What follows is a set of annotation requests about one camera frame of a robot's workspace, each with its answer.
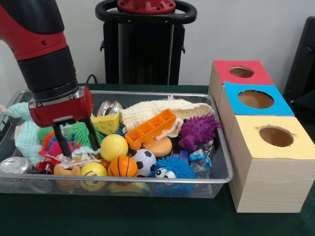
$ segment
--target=red square lid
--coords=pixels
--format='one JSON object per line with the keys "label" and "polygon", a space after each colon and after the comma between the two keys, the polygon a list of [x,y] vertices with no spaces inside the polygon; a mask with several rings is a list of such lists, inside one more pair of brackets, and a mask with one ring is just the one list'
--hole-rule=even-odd
{"label": "red square lid", "polygon": [[215,60],[221,83],[273,85],[274,82],[258,60]]}

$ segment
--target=wooden box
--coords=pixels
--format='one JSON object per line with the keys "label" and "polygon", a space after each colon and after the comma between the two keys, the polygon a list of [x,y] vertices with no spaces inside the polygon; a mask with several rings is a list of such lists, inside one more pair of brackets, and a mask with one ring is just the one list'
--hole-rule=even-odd
{"label": "wooden box", "polygon": [[236,115],[229,148],[237,212],[300,212],[315,179],[315,145],[295,117]]}
{"label": "wooden box", "polygon": [[274,85],[236,85],[225,82],[220,96],[219,114],[227,141],[235,115],[294,116]]}
{"label": "wooden box", "polygon": [[232,109],[228,108],[229,102],[224,90],[225,83],[241,85],[273,85],[274,83],[259,61],[215,60],[213,62],[208,94],[216,102],[228,142],[234,116]]}
{"label": "wooden box", "polygon": [[215,60],[212,63],[208,94],[219,107],[225,82],[241,85],[273,85],[260,61]]}

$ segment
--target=googly eyes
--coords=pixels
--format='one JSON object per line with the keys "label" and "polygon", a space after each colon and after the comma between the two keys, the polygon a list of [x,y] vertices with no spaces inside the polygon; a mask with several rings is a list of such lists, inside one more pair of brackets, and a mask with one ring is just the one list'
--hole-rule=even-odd
{"label": "googly eyes", "polygon": [[156,171],[156,178],[176,178],[176,175],[174,172],[169,171],[165,168],[159,168]]}

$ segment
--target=wire basket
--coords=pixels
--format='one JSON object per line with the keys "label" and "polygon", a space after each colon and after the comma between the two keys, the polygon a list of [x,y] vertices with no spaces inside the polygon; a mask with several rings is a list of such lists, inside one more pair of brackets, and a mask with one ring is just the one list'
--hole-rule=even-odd
{"label": "wire basket", "polygon": [[[170,93],[92,91],[94,113],[103,101],[119,101],[129,107],[138,102],[166,99]],[[207,103],[219,115],[214,100],[205,94],[172,93],[176,99],[181,98],[192,103]],[[28,90],[17,93],[8,106],[18,102],[29,102],[32,94]],[[0,161],[11,156],[22,156],[14,145],[15,127],[20,118],[9,118],[0,114]],[[221,128],[215,139],[216,152],[212,171],[205,179],[166,179],[166,178],[122,178],[122,177],[88,177],[55,176],[35,174],[0,174],[0,193],[22,194],[74,194],[99,196],[147,196],[147,197],[187,197],[214,198],[224,183],[233,177],[230,156]],[[91,191],[89,186],[97,186],[98,191]]]}

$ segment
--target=white fabric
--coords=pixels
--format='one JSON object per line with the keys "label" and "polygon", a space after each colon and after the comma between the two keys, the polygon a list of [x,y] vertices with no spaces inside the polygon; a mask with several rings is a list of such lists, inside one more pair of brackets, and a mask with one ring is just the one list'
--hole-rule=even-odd
{"label": "white fabric", "polygon": [[167,109],[170,109],[177,118],[173,127],[170,130],[164,130],[160,136],[156,137],[157,140],[165,136],[177,137],[184,119],[214,112],[206,103],[191,103],[182,99],[140,102],[122,110],[122,120],[125,125],[123,132],[133,130]]}

